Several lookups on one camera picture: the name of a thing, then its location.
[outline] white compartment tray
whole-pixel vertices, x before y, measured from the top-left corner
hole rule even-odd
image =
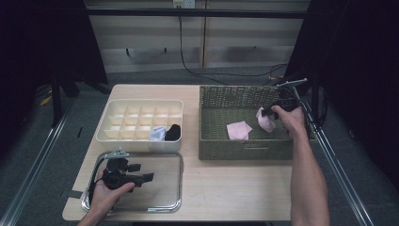
[[[128,152],[178,152],[182,137],[177,140],[150,140],[154,127],[173,124],[181,128],[183,102],[180,100],[123,99],[110,101],[96,132],[96,139],[108,150],[122,148]]]

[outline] human arm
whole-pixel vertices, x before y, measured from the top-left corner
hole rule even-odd
[[[98,177],[103,177],[103,172],[101,170],[99,171]],[[135,187],[134,183],[128,183],[118,189],[110,190],[106,187],[103,180],[99,180],[94,189],[90,209],[78,225],[86,226],[99,224],[106,217],[112,207],[119,201],[120,196],[131,190],[133,187]]]
[[[278,105],[272,110],[279,114],[283,127],[294,141],[291,177],[291,220],[293,225],[329,225],[327,185],[311,151],[304,115],[299,107],[286,112]]]

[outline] pink cloth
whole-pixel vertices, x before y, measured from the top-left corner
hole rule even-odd
[[[245,121],[240,121],[227,125],[229,139],[248,139],[248,134],[252,128]]]
[[[262,117],[262,108],[259,108],[258,113],[256,113],[256,118],[258,118],[259,125],[267,132],[271,133],[276,128],[276,124],[273,123],[267,116]]]

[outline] woven basket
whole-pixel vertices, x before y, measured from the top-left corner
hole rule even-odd
[[[280,120],[269,117],[276,124],[269,134],[256,118],[261,106],[267,107],[279,98],[277,88],[201,86],[199,92],[199,159],[293,158],[293,142]],[[226,126],[239,121],[252,128],[249,140],[229,139]]]

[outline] human hand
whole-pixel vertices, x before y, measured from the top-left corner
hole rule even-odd
[[[279,114],[282,127],[287,130],[290,137],[306,134],[305,117],[301,107],[297,107],[291,112],[287,112],[279,105],[272,106],[272,111]]]
[[[97,178],[103,177],[103,171],[99,170]],[[106,187],[103,180],[96,183],[90,209],[78,225],[96,225],[103,220],[108,212],[120,200],[120,196],[135,187],[135,183],[127,183],[118,189],[111,190]]]

